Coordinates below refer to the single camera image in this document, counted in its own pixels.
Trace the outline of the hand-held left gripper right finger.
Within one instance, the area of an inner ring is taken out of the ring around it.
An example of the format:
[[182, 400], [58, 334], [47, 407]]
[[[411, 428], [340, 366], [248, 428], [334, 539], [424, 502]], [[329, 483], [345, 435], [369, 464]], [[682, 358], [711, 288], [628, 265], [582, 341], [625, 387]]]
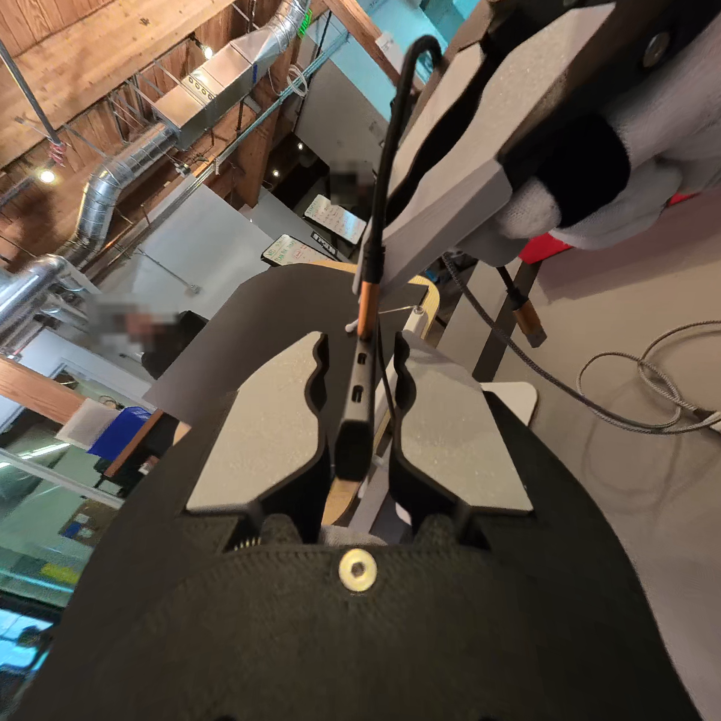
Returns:
[[534, 507], [479, 383], [424, 342], [395, 342], [389, 493], [411, 525]]

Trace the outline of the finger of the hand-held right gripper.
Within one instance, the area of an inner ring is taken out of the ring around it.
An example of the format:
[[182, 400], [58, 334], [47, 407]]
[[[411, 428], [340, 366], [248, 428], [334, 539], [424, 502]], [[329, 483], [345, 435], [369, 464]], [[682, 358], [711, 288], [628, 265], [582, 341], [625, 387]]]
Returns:
[[389, 195], [487, 194], [484, 60], [480, 43], [456, 53], [395, 153]]
[[560, 103], [572, 62], [615, 3], [540, 28], [519, 6], [445, 67], [394, 159], [382, 285], [403, 285], [508, 203], [500, 157]]

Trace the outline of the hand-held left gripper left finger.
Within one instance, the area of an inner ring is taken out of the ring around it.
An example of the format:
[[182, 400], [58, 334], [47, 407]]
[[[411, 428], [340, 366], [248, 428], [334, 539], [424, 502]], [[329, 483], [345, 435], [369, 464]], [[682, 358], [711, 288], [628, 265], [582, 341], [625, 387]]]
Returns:
[[328, 367], [328, 336], [312, 331], [239, 387], [187, 512], [322, 520], [332, 483], [321, 419]]

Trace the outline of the grey usb hub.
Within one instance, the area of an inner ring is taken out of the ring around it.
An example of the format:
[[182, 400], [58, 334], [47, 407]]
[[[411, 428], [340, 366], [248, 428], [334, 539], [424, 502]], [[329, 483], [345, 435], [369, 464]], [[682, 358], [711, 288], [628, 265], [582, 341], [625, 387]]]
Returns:
[[345, 406], [335, 439], [334, 461], [338, 480], [362, 483], [371, 468], [376, 434], [376, 371], [385, 371], [380, 324], [380, 275], [359, 286], [356, 347], [350, 365]]

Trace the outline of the grey braided cable silver plug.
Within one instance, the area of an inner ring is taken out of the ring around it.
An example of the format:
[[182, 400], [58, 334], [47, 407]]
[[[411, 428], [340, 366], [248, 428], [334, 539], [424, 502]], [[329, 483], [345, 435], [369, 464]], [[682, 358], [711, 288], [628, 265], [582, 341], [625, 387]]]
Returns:
[[[666, 341], [690, 331], [719, 332], [720, 320], [704, 320], [674, 327], [656, 337], [642, 352], [635, 356], [618, 351], [606, 351], [592, 356], [580, 369], [575, 379], [575, 391], [582, 399], [582, 403], [599, 419], [602, 419], [615, 428], [647, 436], [682, 436], [699, 430], [710, 430], [717, 435], [720, 433], [719, 410], [708, 410], [687, 401], [678, 386], [659, 366], [650, 362], [651, 356]], [[668, 401], [674, 407], [671, 419], [662, 423], [653, 424], [632, 419], [622, 418], [591, 402], [582, 391], [582, 379], [590, 366], [601, 359], [617, 357], [631, 361], [635, 364], [637, 375], [645, 386], [662, 400]]]

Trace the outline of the person's right hand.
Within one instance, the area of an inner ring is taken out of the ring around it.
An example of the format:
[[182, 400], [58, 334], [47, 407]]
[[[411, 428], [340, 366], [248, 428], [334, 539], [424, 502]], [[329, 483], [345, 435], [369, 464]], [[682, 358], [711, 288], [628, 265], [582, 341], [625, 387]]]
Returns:
[[507, 239], [549, 232], [572, 247], [599, 250], [649, 229], [675, 193], [719, 185], [719, 38], [698, 38], [603, 118], [630, 164], [626, 187], [608, 204], [563, 227], [547, 185], [529, 180], [492, 220]]

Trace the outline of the red plastic bin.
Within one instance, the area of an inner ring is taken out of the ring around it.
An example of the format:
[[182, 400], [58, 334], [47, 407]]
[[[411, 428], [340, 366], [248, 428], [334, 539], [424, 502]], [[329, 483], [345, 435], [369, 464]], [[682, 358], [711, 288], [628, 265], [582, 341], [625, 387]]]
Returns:
[[527, 265], [533, 265], [572, 248], [572, 245], [557, 239], [550, 233], [545, 233], [528, 239], [526, 245], [519, 252], [518, 258]]

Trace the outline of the small blue desk bin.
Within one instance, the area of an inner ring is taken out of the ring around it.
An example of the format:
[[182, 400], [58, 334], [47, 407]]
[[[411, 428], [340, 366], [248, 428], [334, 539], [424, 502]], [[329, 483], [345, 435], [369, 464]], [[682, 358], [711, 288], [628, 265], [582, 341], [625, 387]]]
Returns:
[[86, 453], [113, 462], [150, 418], [151, 412], [143, 407], [123, 408]]

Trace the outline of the white flip chart board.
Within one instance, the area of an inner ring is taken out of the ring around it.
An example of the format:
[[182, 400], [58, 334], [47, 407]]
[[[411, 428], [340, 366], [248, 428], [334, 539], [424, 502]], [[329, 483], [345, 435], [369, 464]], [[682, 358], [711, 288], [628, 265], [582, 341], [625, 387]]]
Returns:
[[262, 262], [271, 267], [286, 267], [290, 265], [315, 264], [319, 262], [337, 262], [334, 255], [327, 255], [302, 241], [282, 234], [275, 239], [259, 257]]
[[366, 227], [365, 221], [321, 194], [309, 204], [303, 212], [303, 217], [337, 234], [343, 241], [353, 246], [361, 241]]

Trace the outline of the wooden beam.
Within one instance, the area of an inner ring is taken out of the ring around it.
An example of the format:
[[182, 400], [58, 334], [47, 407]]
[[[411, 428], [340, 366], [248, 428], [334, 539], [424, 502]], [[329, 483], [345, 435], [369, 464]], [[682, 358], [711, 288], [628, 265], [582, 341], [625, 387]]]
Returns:
[[1, 396], [61, 425], [85, 402], [74, 390], [6, 357], [1, 357]]

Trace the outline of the silver ceiling duct pipes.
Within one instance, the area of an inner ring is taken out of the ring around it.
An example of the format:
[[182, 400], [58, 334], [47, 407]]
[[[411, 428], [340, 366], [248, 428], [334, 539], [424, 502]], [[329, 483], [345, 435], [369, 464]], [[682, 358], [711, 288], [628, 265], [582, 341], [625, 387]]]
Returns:
[[2, 339], [41, 312], [54, 286], [85, 291], [85, 272], [107, 244], [121, 195], [172, 150], [187, 151], [260, 83], [300, 38], [311, 2], [277, 2], [263, 25], [228, 42], [186, 77], [150, 101], [156, 123], [116, 155], [103, 159], [90, 175], [73, 234], [55, 254], [34, 259], [2, 277]]

